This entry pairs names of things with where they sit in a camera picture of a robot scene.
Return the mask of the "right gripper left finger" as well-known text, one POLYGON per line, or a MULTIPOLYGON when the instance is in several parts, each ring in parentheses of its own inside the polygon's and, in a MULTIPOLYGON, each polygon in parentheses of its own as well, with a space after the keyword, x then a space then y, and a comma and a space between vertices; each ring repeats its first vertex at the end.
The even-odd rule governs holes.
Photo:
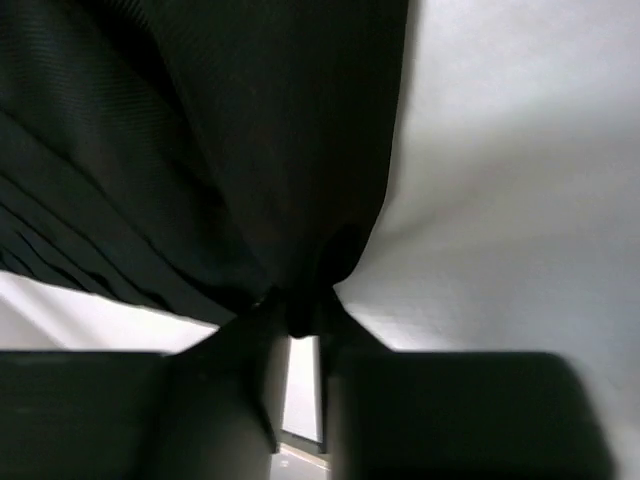
POLYGON ((5 351, 5 479, 265 479, 288 362, 270 295, 178 354, 5 351))

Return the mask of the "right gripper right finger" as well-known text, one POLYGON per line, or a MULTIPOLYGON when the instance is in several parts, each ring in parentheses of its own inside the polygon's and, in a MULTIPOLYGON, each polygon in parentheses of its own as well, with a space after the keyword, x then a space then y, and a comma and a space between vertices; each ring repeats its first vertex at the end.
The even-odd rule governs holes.
POLYGON ((612 479, 576 370, 540 351, 395 351, 317 308, 321 448, 335 479, 612 479))

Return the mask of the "black pleated skirt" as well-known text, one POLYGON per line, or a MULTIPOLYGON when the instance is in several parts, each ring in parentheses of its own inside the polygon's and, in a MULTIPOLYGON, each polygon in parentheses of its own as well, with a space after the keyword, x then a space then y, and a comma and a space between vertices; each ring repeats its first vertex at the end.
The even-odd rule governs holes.
POLYGON ((404 1, 5 1, 1 267, 314 333, 381 210, 404 1))

